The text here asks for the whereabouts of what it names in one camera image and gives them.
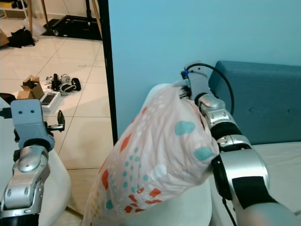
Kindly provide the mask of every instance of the patterned pillowcase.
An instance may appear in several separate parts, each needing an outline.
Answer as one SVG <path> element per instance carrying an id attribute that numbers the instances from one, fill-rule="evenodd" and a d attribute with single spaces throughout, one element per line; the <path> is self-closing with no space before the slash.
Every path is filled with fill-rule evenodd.
<path id="1" fill-rule="evenodd" d="M 218 146 L 198 108 L 179 93 L 161 90 L 128 126 L 99 170 L 83 225 L 119 225 L 206 180 Z"/>

